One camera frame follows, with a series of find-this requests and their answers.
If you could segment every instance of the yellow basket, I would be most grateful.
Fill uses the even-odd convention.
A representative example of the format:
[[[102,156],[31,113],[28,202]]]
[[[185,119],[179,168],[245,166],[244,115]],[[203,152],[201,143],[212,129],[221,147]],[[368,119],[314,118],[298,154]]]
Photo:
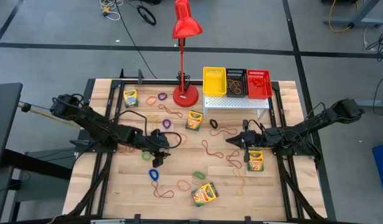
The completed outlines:
[[[204,67],[204,94],[223,96],[227,92],[226,68]]]

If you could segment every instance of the yellow crayon box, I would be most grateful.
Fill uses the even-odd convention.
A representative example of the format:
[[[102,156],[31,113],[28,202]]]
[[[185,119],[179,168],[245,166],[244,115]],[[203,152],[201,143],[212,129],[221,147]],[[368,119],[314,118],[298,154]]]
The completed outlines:
[[[123,92],[123,99],[125,100],[125,108],[130,106],[138,106],[137,90],[126,90]]]
[[[191,192],[197,207],[215,200],[219,196],[213,183],[205,184],[197,190]]]
[[[189,116],[187,117],[186,129],[190,129],[193,131],[198,131],[199,126],[202,122],[203,113],[190,111]]]
[[[249,150],[249,171],[263,171],[263,152],[258,150]]]

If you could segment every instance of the wooden table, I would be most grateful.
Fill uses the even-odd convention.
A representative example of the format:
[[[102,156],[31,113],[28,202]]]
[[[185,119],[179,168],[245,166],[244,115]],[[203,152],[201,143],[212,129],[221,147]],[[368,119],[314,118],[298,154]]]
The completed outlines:
[[[110,79],[95,80],[90,106],[100,114],[105,114],[110,83]],[[295,82],[279,82],[279,84],[286,122],[289,126],[292,126],[303,120],[296,84]],[[209,119],[216,119],[219,127],[225,126],[241,131],[242,120],[256,119],[257,111],[210,110],[208,117],[203,119],[199,132],[191,131],[184,128],[186,118],[190,110],[202,111],[202,86],[197,86],[200,98],[197,104],[190,108],[181,108],[173,102],[173,88],[174,85],[125,86],[126,90],[137,89],[138,91],[139,107],[133,108],[133,110],[143,115],[154,116],[154,118],[149,119],[148,132],[151,132],[153,125],[164,130],[161,122],[158,125],[153,124],[155,118],[159,121],[170,119],[172,126],[169,131],[183,133],[187,136],[187,141],[178,148],[171,149],[171,156],[164,160],[162,166],[158,167],[159,192],[173,190],[174,197],[154,197],[154,188],[151,186],[151,178],[148,175],[148,171],[152,168],[152,162],[142,160],[141,151],[139,150],[127,152],[126,147],[119,146],[118,151],[113,156],[103,217],[133,218],[136,213],[139,213],[141,218],[147,219],[244,220],[245,216],[251,216],[252,220],[285,220],[277,159],[272,154],[271,149],[263,149],[265,167],[263,172],[246,171],[246,165],[242,163],[242,168],[239,171],[245,178],[246,186],[244,187],[244,194],[238,196],[236,190],[241,186],[242,179],[234,176],[234,167],[225,159],[226,156],[237,150],[237,147],[225,142],[225,139],[232,137],[232,135],[225,132],[217,136],[209,134],[211,130]],[[161,92],[168,94],[166,100],[157,100],[151,106],[146,104],[147,97],[156,96]],[[171,111],[181,112],[183,117],[179,118],[175,114],[168,114],[164,110],[160,110],[158,108],[159,104],[166,105]],[[279,122],[277,103],[274,96],[273,104],[276,120]],[[270,127],[269,114],[265,113],[259,122],[266,127]],[[143,127],[142,119],[129,113],[123,115],[119,123],[138,128]],[[250,128],[259,131],[255,125],[251,125]],[[177,143],[174,136],[168,136],[168,139],[171,145]],[[219,159],[215,156],[209,156],[201,144],[202,140],[209,143],[210,152],[222,152],[224,158]],[[240,155],[235,159],[242,162],[243,154],[244,152],[240,151]],[[84,153],[76,162],[65,200],[64,214],[71,211],[88,190],[95,157],[96,154],[94,153]],[[294,160],[300,190],[316,211],[326,217],[314,161],[308,156],[294,156]],[[207,174],[207,179],[199,180],[193,177],[192,173],[195,170],[203,171]],[[181,179],[192,185],[191,190],[197,189],[201,184],[213,182],[220,196],[213,202],[202,207],[196,207],[191,197],[191,190],[183,192],[177,189],[176,183]],[[288,191],[293,216],[296,217],[294,196],[289,188]],[[96,194],[93,203],[92,213],[97,210],[98,194]]]

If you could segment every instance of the gray floor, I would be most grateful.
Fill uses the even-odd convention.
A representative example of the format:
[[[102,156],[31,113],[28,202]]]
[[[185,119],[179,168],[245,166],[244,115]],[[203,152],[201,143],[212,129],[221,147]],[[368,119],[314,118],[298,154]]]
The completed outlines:
[[[0,28],[16,2],[0,0]],[[148,6],[158,20],[155,27],[143,22],[129,5],[120,6],[137,45],[173,47],[177,43],[171,39],[176,19],[173,2],[164,0]],[[188,47],[293,50],[281,0],[190,2],[192,15],[204,33],[188,39]],[[364,29],[337,34],[322,24],[329,4],[320,0],[288,2],[301,51],[373,53],[364,50]],[[99,10],[98,1],[25,0],[0,42],[131,45],[122,24],[103,18]],[[337,4],[334,16],[352,15],[354,11],[353,5]],[[383,19],[383,0],[369,17]],[[376,40],[381,32],[383,27],[369,29],[367,41]],[[143,55],[159,78],[172,78],[179,70],[177,52]],[[303,99],[294,56],[188,52],[185,59],[186,72],[193,78],[202,78],[203,66],[268,69],[273,80],[295,80]],[[383,61],[377,63],[376,59],[302,57],[302,62],[313,105],[322,101],[330,106],[347,97],[372,99],[383,76]],[[21,100],[47,107],[58,94],[83,93],[88,78],[117,77],[121,68],[126,75],[136,75],[140,68],[151,77],[135,51],[0,47],[0,83],[23,83]],[[383,99],[383,86],[378,99]],[[77,133],[74,128],[18,111],[7,147],[19,152],[70,147],[69,140]],[[371,150],[383,144],[383,117],[367,108],[359,122],[335,124],[319,133],[337,219],[383,223],[383,190]],[[60,213],[63,203],[63,199],[29,202],[32,209],[22,209],[19,219],[52,217]]]

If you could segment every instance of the blue rubber band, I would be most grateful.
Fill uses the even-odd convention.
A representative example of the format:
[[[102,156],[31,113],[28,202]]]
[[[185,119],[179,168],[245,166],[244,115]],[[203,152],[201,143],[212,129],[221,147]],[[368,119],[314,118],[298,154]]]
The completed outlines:
[[[158,170],[150,169],[148,173],[149,173],[149,176],[152,178],[153,181],[157,181],[158,180],[158,178],[159,178]]]

